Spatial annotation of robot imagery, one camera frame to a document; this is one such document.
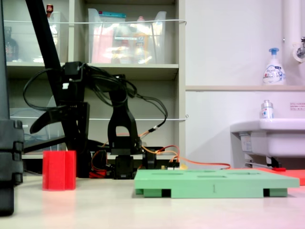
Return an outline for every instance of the white sink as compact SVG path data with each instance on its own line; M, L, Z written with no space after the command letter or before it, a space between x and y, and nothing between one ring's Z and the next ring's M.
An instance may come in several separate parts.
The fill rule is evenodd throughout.
M238 133L243 151L273 157L305 157L305 119L259 119L231 125Z

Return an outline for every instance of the white table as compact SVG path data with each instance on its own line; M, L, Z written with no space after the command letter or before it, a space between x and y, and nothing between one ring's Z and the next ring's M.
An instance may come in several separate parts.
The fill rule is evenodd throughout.
M15 189L0 229L305 229L305 187L287 198L142 198L132 180L78 179L75 191L41 190L41 177Z

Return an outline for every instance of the green tray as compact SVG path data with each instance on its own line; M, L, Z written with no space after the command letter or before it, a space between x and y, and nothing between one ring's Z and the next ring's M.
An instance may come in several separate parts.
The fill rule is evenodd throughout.
M145 170L134 179L135 191L144 197L262 198L286 197L299 179L256 169Z

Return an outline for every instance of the black cable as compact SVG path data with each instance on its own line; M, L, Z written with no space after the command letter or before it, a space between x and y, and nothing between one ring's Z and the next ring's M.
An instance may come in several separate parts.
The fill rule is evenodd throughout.
M94 72L94 74L91 74L89 76L89 80L87 81L87 83L88 83L87 86L91 90L94 91L94 93L97 95L97 97L102 102L104 102L105 104L107 104L107 105L109 105L111 107L119 107L119 106L122 106L122 105L124 105L126 103L126 101L128 99L128 96L131 97L131 98L138 97L138 98L143 99L144 101L146 101L148 103L153 104L164 115L164 120L160 124L158 124L158 125L156 125L153 128L148 130L150 133L155 131L155 130L157 130L159 127L161 127L166 122L166 119L168 117L168 112L167 112L167 109L164 106L164 104L161 102L161 100L159 100L157 98L154 98L154 97L142 96L142 95L138 94L136 86L134 84L132 84L131 82L129 82L128 80L126 80L126 79L116 78L115 76L111 75L107 71L99 69L99 68L96 68L96 67L93 67L93 66L89 66L89 68L91 70L95 71L95 72ZM24 86L24 88L23 88L23 98L24 98L24 101L26 102L26 104L29 107L34 108L36 110L41 110L41 111L59 110L59 109L61 109L63 107L66 107L66 105L57 106L57 107L41 107L41 106L36 106L36 105L31 104L26 99L26 96L25 96L26 92L27 92L27 89L31 85L31 83L35 79L37 79L41 74L43 74L43 73L45 73L47 71L58 71L58 72L61 72L61 70L53 69L53 68L44 69L44 70L38 72L36 75L34 75L32 78L30 78L30 80ZM113 83L113 84L117 85L118 90L121 89L121 90L126 92L126 97L123 100L121 100L121 101L113 101L113 100L111 100L111 98L106 96L105 92L99 87L98 81L104 81L104 82L107 81L109 83Z
M166 122L166 119L167 119L167 117L168 117L168 112L167 112L167 109L166 109L166 107L164 106L164 104L161 102L161 100L159 100L159 99L157 99L157 98L148 97L148 96L142 96L142 95L140 95L140 94L137 94L137 97L143 99L144 101L146 101L146 102L148 102L148 103L154 104L154 106L156 106L159 110L160 110L160 108L159 108L155 103L153 103L153 102L151 102L151 101L157 102L157 103L162 107L162 109L164 110L164 113L162 112L162 113L164 114L164 120L163 120L160 124L158 124L157 126L154 126L153 128L149 129L148 132L151 133L151 132L153 132L153 131L159 129L159 128Z
M41 70L40 72L38 72L36 75L34 75L32 78L30 78L30 80L25 84L24 88L23 88L23 99L25 101L25 103L31 107L31 108L34 108L36 110L40 110L40 111L52 111L52 110L58 110L58 109L61 109L63 107L65 107L65 105L62 105L62 106L57 106L57 107L42 107L42 106L36 106L34 104L31 104L25 94L27 92L27 89L28 87L31 85L31 83L36 80L38 78L38 76L40 76L41 74L43 73L46 73L48 71L56 71L56 72L61 72L61 70L58 70L58 69L54 69L54 68L46 68L46 69L43 69Z

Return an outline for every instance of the plastic storage box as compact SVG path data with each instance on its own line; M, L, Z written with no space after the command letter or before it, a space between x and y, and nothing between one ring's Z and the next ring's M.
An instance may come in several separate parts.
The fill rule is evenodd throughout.
M30 134L30 127L43 113L44 112L32 108L10 109L10 118L13 120L22 121L25 146L37 143L42 140L49 140L64 135L61 123L48 125L41 129L39 132L32 135ZM37 152L42 152L43 150L66 150L66 146L65 144L59 144L45 149L40 149Z
M137 23L103 23L96 9L88 13L89 22L98 22L89 24L89 63L164 63L166 12Z
M68 60L68 24L60 12L53 12L50 19L50 29L60 62ZM32 23L4 22L6 55L8 62L43 62L40 48Z

